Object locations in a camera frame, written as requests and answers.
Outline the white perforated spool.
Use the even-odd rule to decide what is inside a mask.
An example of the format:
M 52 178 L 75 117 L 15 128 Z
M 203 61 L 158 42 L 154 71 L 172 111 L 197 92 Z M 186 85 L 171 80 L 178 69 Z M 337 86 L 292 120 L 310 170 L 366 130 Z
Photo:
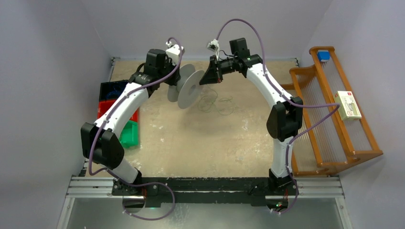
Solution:
M 170 85 L 167 98 L 170 102 L 177 102 L 180 109 L 190 107 L 201 94 L 203 86 L 200 80 L 203 70 L 196 70 L 193 64 L 186 64 L 180 68 L 180 79 L 177 85 Z

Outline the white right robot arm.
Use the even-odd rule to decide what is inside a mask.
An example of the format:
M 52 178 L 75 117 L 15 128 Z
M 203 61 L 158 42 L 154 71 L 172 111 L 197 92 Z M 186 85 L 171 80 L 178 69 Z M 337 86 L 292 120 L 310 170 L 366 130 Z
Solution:
M 268 188 L 280 194 L 293 181 L 291 158 L 293 139 L 302 128 L 303 101 L 285 91 L 272 77 L 262 58 L 251 55 L 246 40 L 231 40 L 231 55 L 219 58 L 219 42 L 213 40 L 207 48 L 213 52 L 208 68 L 200 80 L 200 85 L 221 83 L 223 75 L 239 72 L 260 91 L 271 109 L 266 122 L 269 135 L 273 138 L 273 163 L 269 170 Z

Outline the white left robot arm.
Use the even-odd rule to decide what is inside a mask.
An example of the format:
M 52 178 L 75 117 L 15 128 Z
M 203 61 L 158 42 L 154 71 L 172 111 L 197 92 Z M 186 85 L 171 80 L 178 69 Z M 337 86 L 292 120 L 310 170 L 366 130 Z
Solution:
M 92 171 L 92 164 L 96 163 L 102 166 L 102 170 L 120 179 L 130 195 L 141 192 L 142 173 L 124 158 L 125 150 L 119 137 L 132 115 L 160 87 L 160 83 L 177 83 L 183 54 L 184 48 L 179 45 L 165 51 L 149 50 L 146 61 L 131 75 L 113 105 L 93 123 L 82 125 L 82 150 L 89 160 L 90 175 L 97 174 Z

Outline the green bin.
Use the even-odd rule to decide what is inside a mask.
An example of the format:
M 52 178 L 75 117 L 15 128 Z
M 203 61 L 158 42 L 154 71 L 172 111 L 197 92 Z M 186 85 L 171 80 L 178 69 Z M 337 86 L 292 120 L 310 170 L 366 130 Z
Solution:
M 124 148 L 139 145 L 139 126 L 137 122 L 129 120 L 124 126 L 119 141 Z

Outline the red bin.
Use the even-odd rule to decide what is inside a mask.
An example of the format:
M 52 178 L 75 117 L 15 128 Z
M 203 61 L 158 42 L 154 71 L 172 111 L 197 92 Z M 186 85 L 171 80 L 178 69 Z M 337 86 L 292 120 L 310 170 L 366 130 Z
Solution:
M 97 119 L 99 119 L 102 115 L 104 115 L 108 111 L 108 109 L 114 104 L 115 101 L 116 99 L 99 102 L 97 110 Z M 136 123 L 139 122 L 139 109 L 136 110 L 136 112 L 130 117 L 129 120 Z

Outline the blue block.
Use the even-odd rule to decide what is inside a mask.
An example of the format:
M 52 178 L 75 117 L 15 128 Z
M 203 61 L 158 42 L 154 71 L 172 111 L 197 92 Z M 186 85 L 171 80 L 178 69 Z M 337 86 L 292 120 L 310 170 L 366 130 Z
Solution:
M 320 62 L 328 62 L 330 60 L 330 52 L 328 50 L 318 50 L 317 58 Z

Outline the wooden rack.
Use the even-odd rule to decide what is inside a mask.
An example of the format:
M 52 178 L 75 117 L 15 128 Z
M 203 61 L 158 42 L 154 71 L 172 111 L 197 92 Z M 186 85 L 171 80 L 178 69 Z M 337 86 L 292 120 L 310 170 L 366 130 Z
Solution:
M 330 60 L 320 62 L 318 50 L 328 50 Z M 333 104 L 337 91 L 354 92 L 334 47 L 315 46 L 310 48 L 309 53 L 313 65 L 290 69 L 292 82 L 283 84 L 284 89 L 311 106 Z M 362 119 L 359 120 L 343 121 L 339 112 L 335 112 L 315 125 L 333 109 L 335 106 L 331 105 L 303 110 L 301 131 L 311 126 L 314 128 L 294 142 L 292 169 L 295 176 L 335 175 L 383 155 L 362 110 Z

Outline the white cardboard box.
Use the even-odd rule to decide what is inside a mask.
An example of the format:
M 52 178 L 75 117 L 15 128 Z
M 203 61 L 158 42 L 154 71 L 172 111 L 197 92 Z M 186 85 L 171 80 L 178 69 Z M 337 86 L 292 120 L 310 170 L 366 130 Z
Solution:
M 340 105 L 338 111 L 341 120 L 359 120 L 362 115 L 352 91 L 337 91 L 334 100 Z

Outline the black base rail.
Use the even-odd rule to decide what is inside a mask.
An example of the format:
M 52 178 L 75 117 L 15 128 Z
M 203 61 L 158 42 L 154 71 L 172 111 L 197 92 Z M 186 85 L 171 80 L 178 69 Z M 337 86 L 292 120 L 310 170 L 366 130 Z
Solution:
M 143 177 L 137 187 L 116 179 L 112 187 L 113 196 L 145 197 L 148 208 L 172 202 L 286 208 L 297 192 L 289 177 Z

